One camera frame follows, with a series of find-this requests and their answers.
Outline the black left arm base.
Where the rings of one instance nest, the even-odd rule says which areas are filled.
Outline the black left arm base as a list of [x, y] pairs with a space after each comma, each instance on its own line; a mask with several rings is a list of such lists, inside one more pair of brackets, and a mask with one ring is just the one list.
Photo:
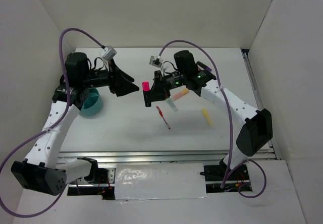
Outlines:
[[114, 167], [99, 167], [97, 160], [88, 157], [77, 158], [77, 160], [86, 161], [91, 164], [89, 174], [77, 178], [75, 180], [77, 184], [108, 184], [108, 186], [110, 186], [115, 182], [116, 169]]

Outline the purple black highlighter marker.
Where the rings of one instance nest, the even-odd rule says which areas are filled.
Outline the purple black highlighter marker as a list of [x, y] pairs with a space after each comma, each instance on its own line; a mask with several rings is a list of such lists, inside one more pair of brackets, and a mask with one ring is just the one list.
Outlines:
[[196, 64], [197, 64], [198, 69], [199, 69], [200, 71], [202, 71], [202, 70], [207, 70], [207, 71], [209, 71], [209, 72], [211, 72], [211, 71], [212, 71], [212, 69], [211, 69], [210, 67], [208, 67], [207, 65], [205, 65], [204, 63], [202, 63], [202, 62], [200, 62], [200, 61], [198, 61]]

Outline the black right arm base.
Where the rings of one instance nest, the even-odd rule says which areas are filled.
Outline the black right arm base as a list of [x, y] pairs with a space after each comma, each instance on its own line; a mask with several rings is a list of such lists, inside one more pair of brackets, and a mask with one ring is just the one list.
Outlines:
[[[200, 175], [207, 183], [220, 184], [225, 177], [226, 166], [220, 160], [204, 161]], [[249, 173], [246, 165], [240, 166], [227, 177], [226, 183], [249, 182]]]

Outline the pink black highlighter marker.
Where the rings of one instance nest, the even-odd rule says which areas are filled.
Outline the pink black highlighter marker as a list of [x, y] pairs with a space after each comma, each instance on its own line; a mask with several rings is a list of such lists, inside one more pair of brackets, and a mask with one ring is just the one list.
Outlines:
[[145, 106], [151, 107], [151, 102], [149, 100], [150, 87], [149, 87], [148, 81], [142, 82], [142, 90], [143, 90], [143, 97], [144, 97]]

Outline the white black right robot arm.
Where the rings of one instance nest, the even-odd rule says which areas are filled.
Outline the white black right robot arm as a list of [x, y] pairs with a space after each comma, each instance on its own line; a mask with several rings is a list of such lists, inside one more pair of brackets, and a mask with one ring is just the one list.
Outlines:
[[229, 154], [220, 162], [221, 176], [230, 180], [237, 175], [240, 163], [254, 156], [272, 139], [272, 115], [267, 109], [250, 106], [225, 88], [208, 66], [194, 60], [190, 51], [175, 53], [174, 60], [174, 71], [165, 73], [161, 57], [150, 58], [150, 65], [158, 70], [154, 72], [152, 85], [142, 83], [145, 106], [166, 101], [170, 99], [171, 90], [185, 86], [227, 113], [230, 128], [236, 126], [239, 130], [236, 140], [229, 146]]

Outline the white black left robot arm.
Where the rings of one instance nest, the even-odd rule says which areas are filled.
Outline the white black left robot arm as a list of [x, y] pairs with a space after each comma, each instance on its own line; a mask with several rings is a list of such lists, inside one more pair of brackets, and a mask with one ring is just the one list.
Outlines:
[[83, 178], [88, 183], [99, 179], [96, 160], [77, 158], [61, 167], [57, 166], [59, 152], [67, 132], [91, 88], [107, 86], [117, 97], [136, 91], [134, 78], [123, 72], [113, 59], [102, 59], [102, 68], [92, 68], [83, 52], [73, 52], [64, 63], [66, 74], [60, 79], [52, 97], [50, 114], [37, 140], [23, 161], [15, 161], [11, 172], [24, 189], [53, 196], [63, 192], [63, 187]]

